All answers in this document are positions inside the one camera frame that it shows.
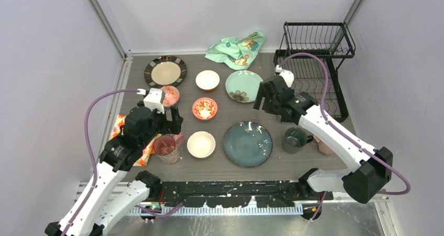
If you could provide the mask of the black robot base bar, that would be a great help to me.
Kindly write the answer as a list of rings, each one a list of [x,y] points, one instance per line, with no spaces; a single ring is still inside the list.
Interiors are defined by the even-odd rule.
[[[258,208],[292,207],[295,201],[320,201],[321,194],[303,190],[291,181],[165,181],[145,201],[174,207],[246,207],[255,201]]]

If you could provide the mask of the dark green mug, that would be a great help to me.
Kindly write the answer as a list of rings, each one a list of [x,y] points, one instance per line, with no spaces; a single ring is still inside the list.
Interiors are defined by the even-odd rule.
[[[291,127],[284,133],[282,139],[282,148],[288,154],[295,154],[306,144],[314,140],[313,135],[308,135],[305,130],[297,127]]]

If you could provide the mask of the dark blue floral plate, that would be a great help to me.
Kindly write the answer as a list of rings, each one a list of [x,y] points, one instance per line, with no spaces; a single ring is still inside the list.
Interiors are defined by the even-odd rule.
[[[273,141],[264,126],[253,121],[242,121],[225,132],[223,150],[234,164],[256,167],[269,159]]]

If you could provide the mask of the orange coral pattern bowl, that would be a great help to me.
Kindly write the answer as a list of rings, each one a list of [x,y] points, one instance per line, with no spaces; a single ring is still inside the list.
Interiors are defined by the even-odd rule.
[[[217,114],[217,103],[208,97],[197,99],[192,105],[192,113],[199,120],[210,120]]]

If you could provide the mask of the orange floral cloth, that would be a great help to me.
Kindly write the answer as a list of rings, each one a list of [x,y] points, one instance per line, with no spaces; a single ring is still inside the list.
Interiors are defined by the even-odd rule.
[[[120,133],[120,128],[125,124],[125,115],[117,115],[109,134],[108,139],[112,139]],[[143,149],[142,156],[136,160],[133,166],[136,167],[145,167],[148,164],[149,158],[152,154],[155,154],[155,150],[153,149],[153,145],[157,138],[159,138],[161,134],[157,134],[154,138],[149,142],[149,144]]]

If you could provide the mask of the white ceramic bowl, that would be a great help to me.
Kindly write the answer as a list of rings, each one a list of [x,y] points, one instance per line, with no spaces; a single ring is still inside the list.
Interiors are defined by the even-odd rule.
[[[186,144],[187,150],[195,158],[203,159],[209,157],[215,150],[215,138],[206,131],[193,133]]]

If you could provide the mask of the pink glass mug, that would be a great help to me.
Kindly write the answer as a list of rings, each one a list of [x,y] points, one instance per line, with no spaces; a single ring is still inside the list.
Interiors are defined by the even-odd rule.
[[[162,135],[153,144],[154,152],[165,164],[174,164],[180,159],[180,145],[184,140],[182,133],[176,135]]]

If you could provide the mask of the pale pink mug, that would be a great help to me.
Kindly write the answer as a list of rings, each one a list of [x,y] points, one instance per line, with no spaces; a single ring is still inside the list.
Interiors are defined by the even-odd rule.
[[[334,151],[327,146],[323,141],[320,140],[319,137],[313,135],[314,140],[317,142],[317,146],[318,146],[318,150],[320,153],[324,154],[324,155],[333,155]]]

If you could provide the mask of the mint green flower plate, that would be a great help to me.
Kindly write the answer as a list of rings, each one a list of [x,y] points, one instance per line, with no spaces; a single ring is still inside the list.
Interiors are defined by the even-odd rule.
[[[231,73],[225,81],[228,96],[240,103],[253,103],[256,99],[262,77],[248,70]]]

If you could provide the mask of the mint green cartoon cloth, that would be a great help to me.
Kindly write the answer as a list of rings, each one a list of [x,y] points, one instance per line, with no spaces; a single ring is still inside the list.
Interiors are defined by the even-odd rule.
[[[224,63],[233,70],[246,70],[255,60],[265,41],[262,32],[255,31],[241,39],[223,38],[208,48],[206,59]]]

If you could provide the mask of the white bowl orange outside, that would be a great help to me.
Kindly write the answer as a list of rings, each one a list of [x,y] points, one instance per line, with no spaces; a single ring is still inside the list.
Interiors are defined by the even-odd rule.
[[[206,92],[213,91],[219,85],[219,82],[218,73],[212,70],[201,71],[195,78],[197,87]]]

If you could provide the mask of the black rimmed cream plate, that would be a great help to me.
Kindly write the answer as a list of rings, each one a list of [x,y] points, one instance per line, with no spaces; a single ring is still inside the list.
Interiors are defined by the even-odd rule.
[[[187,66],[179,57],[163,55],[150,61],[143,75],[145,82],[153,88],[178,86],[187,76]]]

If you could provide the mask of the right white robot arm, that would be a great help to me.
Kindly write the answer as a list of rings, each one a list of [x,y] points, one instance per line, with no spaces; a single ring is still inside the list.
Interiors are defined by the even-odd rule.
[[[388,167],[393,163],[393,154],[389,149],[376,149],[359,141],[327,115],[316,99],[289,88],[282,76],[274,75],[260,83],[254,108],[311,132],[346,165],[342,170],[310,169],[298,180],[303,198],[313,199],[320,192],[342,192],[366,204],[391,180]]]

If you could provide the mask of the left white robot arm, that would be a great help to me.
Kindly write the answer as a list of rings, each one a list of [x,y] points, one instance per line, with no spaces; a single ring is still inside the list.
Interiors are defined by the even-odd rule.
[[[145,147],[158,134],[179,134],[183,118],[177,107],[170,108],[172,119],[156,108],[141,103],[125,117],[118,135],[110,139],[99,155],[94,174],[84,192],[60,221],[45,228],[46,235],[106,235],[129,210],[143,200],[160,197],[161,181],[141,171],[131,185],[107,203],[114,188],[142,157]]]

